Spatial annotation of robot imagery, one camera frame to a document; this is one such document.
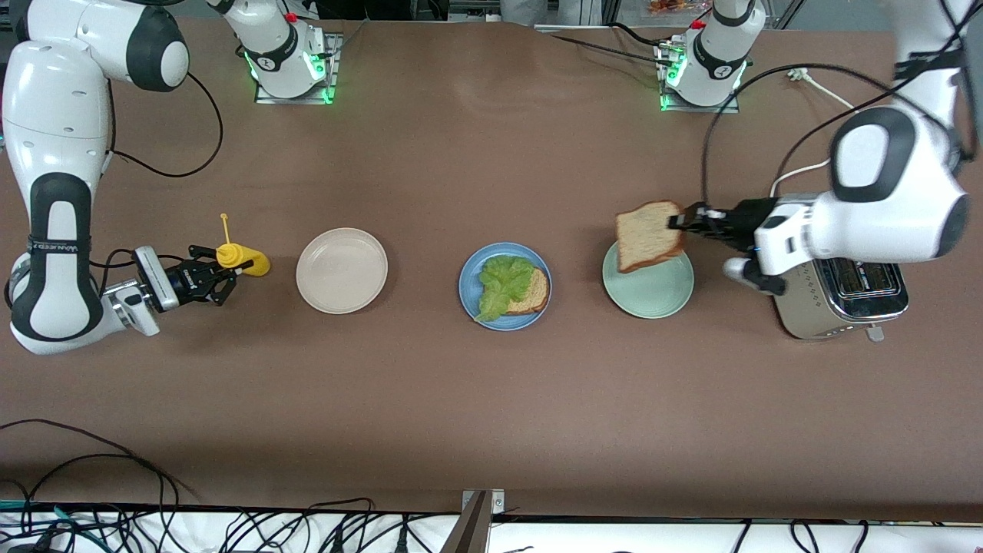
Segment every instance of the white cable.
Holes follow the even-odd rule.
[[[788,77],[790,79],[792,79],[793,82],[796,82],[796,81],[805,81],[806,83],[812,85],[813,87],[816,87],[816,89],[818,89],[820,92],[823,92],[823,93],[828,94],[831,98],[835,99],[836,101],[838,101],[839,103],[845,105],[846,107],[848,107],[850,109],[853,109],[854,108],[852,103],[844,100],[843,98],[841,98],[835,92],[833,92],[833,91],[827,89],[826,87],[820,85],[819,83],[817,83],[816,80],[813,79],[811,75],[809,75],[809,70],[808,69],[805,69],[803,67],[800,67],[798,69],[793,69],[793,70],[791,70],[791,71],[788,72]]]
[[[795,169],[794,171],[789,171],[788,173],[782,175],[781,177],[778,178],[778,180],[776,180],[775,182],[772,183],[772,191],[768,193],[768,197],[769,198],[774,198],[775,197],[775,192],[779,188],[779,183],[782,182],[783,180],[785,180],[786,178],[793,177],[793,176],[795,176],[797,174],[805,173],[805,172],[808,172],[808,171],[812,171],[814,169],[820,169],[820,168],[825,167],[825,166],[827,166],[829,164],[830,164],[830,160],[827,159],[826,161],[823,161],[822,163],[816,163],[815,165],[809,165],[808,167],[802,167],[801,169]]]
[[[839,97],[839,95],[836,94],[835,92],[833,92],[833,91],[827,89],[826,87],[820,85],[819,83],[817,83],[816,80],[813,79],[811,75],[809,75],[809,70],[808,69],[805,69],[804,67],[800,67],[798,69],[793,69],[793,70],[789,71],[788,72],[788,77],[793,82],[805,81],[806,83],[812,85],[813,87],[816,87],[816,89],[818,89],[820,92],[823,92],[825,94],[828,94],[830,97],[832,97],[833,99],[835,99],[839,103],[845,105],[846,107],[848,107],[850,109],[854,109],[852,103],[844,100],[843,98]],[[775,193],[777,192],[777,190],[779,188],[779,184],[783,180],[785,180],[786,178],[793,177],[795,175],[802,174],[802,173],[805,173],[805,172],[808,172],[808,171],[812,171],[812,170],[815,170],[815,169],[819,169],[819,168],[825,167],[825,166],[827,166],[829,164],[830,164],[830,160],[827,159],[826,161],[823,161],[822,163],[816,163],[815,165],[809,165],[808,167],[802,167],[801,169],[795,169],[794,171],[789,171],[788,173],[782,175],[775,182],[772,183],[772,190],[768,193],[768,197],[769,198],[774,198],[775,197]]]

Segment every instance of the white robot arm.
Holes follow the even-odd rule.
[[[324,52],[320,29],[284,14],[273,0],[206,0],[239,36],[246,60],[260,86],[280,98],[293,98],[324,80],[316,56]]]
[[[957,21],[972,4],[945,1]],[[912,60],[952,46],[953,26],[938,1],[893,0],[885,8],[895,25],[898,83],[909,78]],[[747,252],[724,271],[774,294],[783,293],[781,274],[813,259],[897,264],[946,255],[962,235],[969,200],[954,178],[959,69],[939,65],[922,67],[903,90],[937,122],[897,99],[854,114],[831,144],[831,191],[746,200],[729,211],[697,204],[669,225]]]
[[[740,78],[767,13],[761,0],[717,0],[706,26],[683,36],[686,56],[666,84],[694,105],[717,105]]]
[[[177,23],[159,6],[122,0],[28,1],[12,10],[25,14],[17,23],[22,42],[3,88],[5,145],[30,226],[6,290],[15,338],[34,353],[58,353],[127,327],[152,336],[151,310],[221,305],[246,265],[222,268],[206,248],[191,247],[191,259],[167,270],[151,248],[138,248],[140,278],[104,291],[89,272],[91,209],[110,156],[107,79],[155,92],[181,85],[189,57]],[[273,0],[252,4],[276,11]],[[276,13],[251,36],[289,36]],[[296,83],[290,64],[282,67],[268,72],[271,89]]]

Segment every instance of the lettuce leaf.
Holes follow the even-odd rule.
[[[495,256],[485,262],[478,279],[485,292],[478,302],[481,313],[475,321],[491,322],[508,311],[512,301],[522,301],[533,280],[533,264],[526,258]]]

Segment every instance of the silver toaster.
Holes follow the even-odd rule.
[[[817,259],[786,272],[785,294],[775,296],[781,323],[795,337],[826,339],[865,329],[882,341],[881,323],[908,308],[897,265]]]

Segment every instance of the blue plate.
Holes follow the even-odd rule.
[[[531,261],[534,267],[542,269],[549,282],[549,297],[547,298],[547,306],[549,307],[549,300],[552,298],[552,276],[549,275],[547,263],[536,252],[522,244],[498,242],[489,244],[475,252],[468,259],[468,262],[464,264],[464,269],[461,270],[461,278],[457,280],[457,289],[461,294],[461,305],[464,306],[464,310],[468,312],[472,320],[481,313],[481,310],[478,308],[478,302],[482,299],[482,293],[485,291],[485,286],[478,279],[478,275],[485,268],[485,262],[495,256],[524,257]],[[543,315],[544,311],[546,311],[546,308],[543,308],[543,311],[539,313],[531,313],[529,315],[504,315],[494,321],[482,321],[478,322],[478,324],[493,331],[518,331],[535,323]]]

